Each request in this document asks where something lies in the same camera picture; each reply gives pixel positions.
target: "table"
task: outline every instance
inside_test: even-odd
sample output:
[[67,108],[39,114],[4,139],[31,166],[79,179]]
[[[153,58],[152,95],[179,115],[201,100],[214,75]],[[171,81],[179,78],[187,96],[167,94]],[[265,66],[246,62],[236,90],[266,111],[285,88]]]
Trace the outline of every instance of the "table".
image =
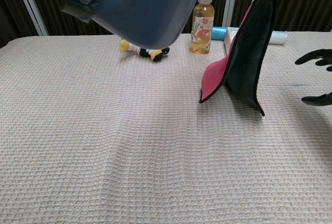
[[117,36],[16,39],[0,49],[1,223],[331,223],[332,107],[303,96],[332,73],[294,61],[332,33],[268,47],[257,96],[222,87],[183,34],[159,63]]

